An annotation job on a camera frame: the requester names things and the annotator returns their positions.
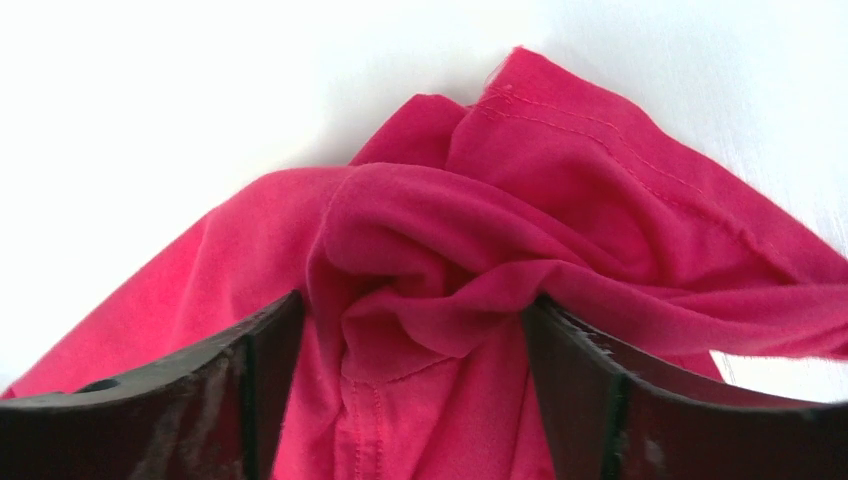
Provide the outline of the crimson red t-shirt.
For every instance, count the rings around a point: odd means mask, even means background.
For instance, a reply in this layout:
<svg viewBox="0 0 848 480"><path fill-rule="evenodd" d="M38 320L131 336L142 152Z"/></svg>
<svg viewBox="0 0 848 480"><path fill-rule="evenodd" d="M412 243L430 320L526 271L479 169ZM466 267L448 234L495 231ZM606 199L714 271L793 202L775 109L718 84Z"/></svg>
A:
<svg viewBox="0 0 848 480"><path fill-rule="evenodd" d="M276 479L550 479L537 296L701 375L847 356L846 260L638 107L516 49L472 106L418 95L344 167L211 210L5 392L73 391L307 299Z"/></svg>

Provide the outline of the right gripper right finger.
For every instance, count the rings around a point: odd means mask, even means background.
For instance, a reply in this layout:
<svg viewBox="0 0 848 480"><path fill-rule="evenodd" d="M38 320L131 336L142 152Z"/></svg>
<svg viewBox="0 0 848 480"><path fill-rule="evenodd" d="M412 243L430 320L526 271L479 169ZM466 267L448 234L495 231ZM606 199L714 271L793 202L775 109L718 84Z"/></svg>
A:
<svg viewBox="0 0 848 480"><path fill-rule="evenodd" d="M559 479L843 479L847 406L681 369L540 297L522 314Z"/></svg>

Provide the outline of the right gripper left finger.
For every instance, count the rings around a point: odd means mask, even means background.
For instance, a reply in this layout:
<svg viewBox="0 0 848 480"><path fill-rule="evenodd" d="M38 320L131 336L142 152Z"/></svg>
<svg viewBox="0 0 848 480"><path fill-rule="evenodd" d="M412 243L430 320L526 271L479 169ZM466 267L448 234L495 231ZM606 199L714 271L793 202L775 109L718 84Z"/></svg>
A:
<svg viewBox="0 0 848 480"><path fill-rule="evenodd" d="M1 404L5 479L267 479L300 351L291 292L232 327L73 393Z"/></svg>

